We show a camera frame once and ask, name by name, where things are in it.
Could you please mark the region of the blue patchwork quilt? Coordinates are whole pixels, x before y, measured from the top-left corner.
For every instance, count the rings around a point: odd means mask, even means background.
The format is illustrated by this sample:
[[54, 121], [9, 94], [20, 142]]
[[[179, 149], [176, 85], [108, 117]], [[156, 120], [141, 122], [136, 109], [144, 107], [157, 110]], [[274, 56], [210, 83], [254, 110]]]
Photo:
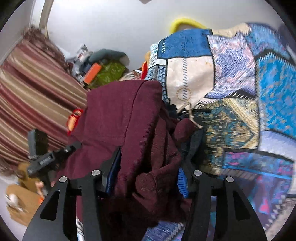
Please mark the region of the blue patchwork quilt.
[[163, 100], [201, 117], [202, 169], [254, 183], [247, 197], [273, 239], [295, 195], [295, 63], [283, 37], [259, 23], [180, 30], [152, 44], [147, 59]]

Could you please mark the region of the maroon button shirt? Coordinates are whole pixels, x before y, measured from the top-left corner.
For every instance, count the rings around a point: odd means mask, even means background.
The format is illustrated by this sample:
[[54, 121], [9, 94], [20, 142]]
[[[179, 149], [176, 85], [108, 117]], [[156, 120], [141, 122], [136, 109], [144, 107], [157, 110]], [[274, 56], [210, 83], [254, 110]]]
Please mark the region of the maroon button shirt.
[[183, 222], [191, 202], [177, 186], [182, 130], [188, 120], [170, 118], [158, 81], [115, 81], [90, 91], [69, 143], [76, 150], [58, 172], [81, 178], [121, 147], [121, 168], [105, 209], [105, 240], [141, 240], [161, 220]]

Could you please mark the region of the red plush toy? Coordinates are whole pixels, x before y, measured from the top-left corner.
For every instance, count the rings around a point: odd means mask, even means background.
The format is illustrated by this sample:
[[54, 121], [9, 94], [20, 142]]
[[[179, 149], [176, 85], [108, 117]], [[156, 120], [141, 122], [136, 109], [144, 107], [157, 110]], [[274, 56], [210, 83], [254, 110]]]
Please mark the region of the red plush toy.
[[74, 111], [71, 113], [66, 123], [67, 136], [70, 136], [75, 127], [78, 125], [79, 118], [81, 117], [83, 112], [84, 110], [77, 108], [74, 109]]

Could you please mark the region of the orange box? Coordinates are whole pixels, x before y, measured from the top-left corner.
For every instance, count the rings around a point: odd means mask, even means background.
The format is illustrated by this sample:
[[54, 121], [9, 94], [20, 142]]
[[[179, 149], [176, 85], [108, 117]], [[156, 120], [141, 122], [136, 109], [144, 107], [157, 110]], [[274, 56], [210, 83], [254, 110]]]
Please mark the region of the orange box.
[[83, 82], [86, 84], [90, 84], [93, 79], [96, 77], [96, 75], [100, 72], [100, 70], [102, 69], [102, 66], [94, 63], [90, 69], [88, 70], [88, 72], [86, 73]]

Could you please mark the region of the yellow plastic hoop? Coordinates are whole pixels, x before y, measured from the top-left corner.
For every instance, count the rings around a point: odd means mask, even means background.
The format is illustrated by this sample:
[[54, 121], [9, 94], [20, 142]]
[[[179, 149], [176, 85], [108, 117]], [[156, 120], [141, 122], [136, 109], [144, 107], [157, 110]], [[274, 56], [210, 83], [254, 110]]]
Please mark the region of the yellow plastic hoop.
[[181, 25], [186, 25], [193, 28], [207, 29], [206, 26], [202, 25], [200, 22], [196, 20], [192, 20], [189, 18], [176, 18], [172, 21], [170, 25], [170, 34], [177, 32]]

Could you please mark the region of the grey green pillow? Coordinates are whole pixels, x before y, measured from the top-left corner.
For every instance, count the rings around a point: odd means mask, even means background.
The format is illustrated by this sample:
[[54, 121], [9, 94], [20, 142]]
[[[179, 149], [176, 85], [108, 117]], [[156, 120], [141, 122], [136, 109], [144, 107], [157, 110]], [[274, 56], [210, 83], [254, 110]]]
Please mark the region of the grey green pillow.
[[130, 64], [130, 59], [124, 52], [109, 49], [100, 49], [96, 52], [93, 52], [88, 58], [88, 62], [91, 64], [99, 63], [103, 60], [119, 61], [124, 66], [128, 66]]

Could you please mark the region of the striped red curtain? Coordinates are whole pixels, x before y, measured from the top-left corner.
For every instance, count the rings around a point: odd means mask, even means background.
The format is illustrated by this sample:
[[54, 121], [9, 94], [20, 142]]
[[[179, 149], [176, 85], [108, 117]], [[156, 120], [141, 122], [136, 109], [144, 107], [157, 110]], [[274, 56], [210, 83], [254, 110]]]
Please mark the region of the striped red curtain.
[[34, 128], [48, 135], [50, 149], [66, 145], [68, 117], [86, 107], [86, 95], [56, 45], [40, 29], [27, 28], [1, 64], [1, 160], [27, 162]]

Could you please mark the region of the navy patterned folded garment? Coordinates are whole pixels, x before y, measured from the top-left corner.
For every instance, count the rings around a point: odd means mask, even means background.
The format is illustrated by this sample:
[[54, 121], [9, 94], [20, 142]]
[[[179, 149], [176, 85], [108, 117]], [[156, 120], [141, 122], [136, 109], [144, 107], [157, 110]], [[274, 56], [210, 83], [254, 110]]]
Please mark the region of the navy patterned folded garment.
[[190, 177], [195, 170], [201, 167], [206, 156], [206, 125], [202, 121], [201, 114], [210, 113], [211, 110], [209, 108], [186, 110], [189, 104], [177, 110], [174, 104], [166, 102], [165, 105], [171, 118], [178, 121], [188, 120], [189, 124], [194, 125], [193, 128], [181, 131], [185, 136], [180, 140], [178, 147], [182, 157], [181, 168], [184, 174]]

